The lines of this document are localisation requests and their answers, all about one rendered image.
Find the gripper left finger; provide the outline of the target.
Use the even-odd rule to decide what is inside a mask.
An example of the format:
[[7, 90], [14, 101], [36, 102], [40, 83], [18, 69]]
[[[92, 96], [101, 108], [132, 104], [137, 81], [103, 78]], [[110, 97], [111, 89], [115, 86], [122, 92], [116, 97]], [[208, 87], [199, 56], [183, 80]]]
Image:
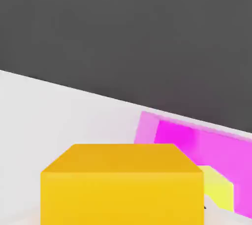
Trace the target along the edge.
[[0, 220], [0, 225], [40, 225], [40, 208], [36, 207], [4, 218]]

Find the small orange cube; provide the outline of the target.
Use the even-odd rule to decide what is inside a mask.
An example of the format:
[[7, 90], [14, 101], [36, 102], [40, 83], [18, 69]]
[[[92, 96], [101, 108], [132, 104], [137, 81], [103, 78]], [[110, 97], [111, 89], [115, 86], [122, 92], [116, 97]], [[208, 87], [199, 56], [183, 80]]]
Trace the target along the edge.
[[202, 170], [173, 144], [75, 144], [40, 175], [41, 225], [204, 225]]

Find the small yellow cube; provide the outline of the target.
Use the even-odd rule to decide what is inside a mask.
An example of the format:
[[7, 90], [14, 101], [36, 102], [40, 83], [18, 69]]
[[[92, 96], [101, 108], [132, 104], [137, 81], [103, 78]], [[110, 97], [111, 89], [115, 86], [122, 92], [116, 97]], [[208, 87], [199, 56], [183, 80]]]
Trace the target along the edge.
[[198, 166], [204, 174], [204, 194], [211, 198], [218, 208], [234, 212], [233, 183], [211, 166]]

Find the large magenta box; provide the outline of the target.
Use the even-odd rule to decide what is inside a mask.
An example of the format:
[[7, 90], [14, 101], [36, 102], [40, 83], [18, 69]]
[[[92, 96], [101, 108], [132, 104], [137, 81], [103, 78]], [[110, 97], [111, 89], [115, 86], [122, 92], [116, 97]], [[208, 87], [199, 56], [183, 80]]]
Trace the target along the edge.
[[234, 210], [252, 218], [252, 140], [142, 112], [135, 143], [172, 143], [195, 164], [211, 166], [234, 184]]

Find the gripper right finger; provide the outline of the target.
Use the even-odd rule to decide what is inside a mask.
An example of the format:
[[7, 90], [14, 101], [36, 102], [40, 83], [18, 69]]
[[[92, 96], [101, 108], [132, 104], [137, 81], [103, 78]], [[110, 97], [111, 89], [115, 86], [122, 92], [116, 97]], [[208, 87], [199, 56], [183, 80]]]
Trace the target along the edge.
[[204, 195], [204, 225], [252, 225], [252, 219], [221, 209]]

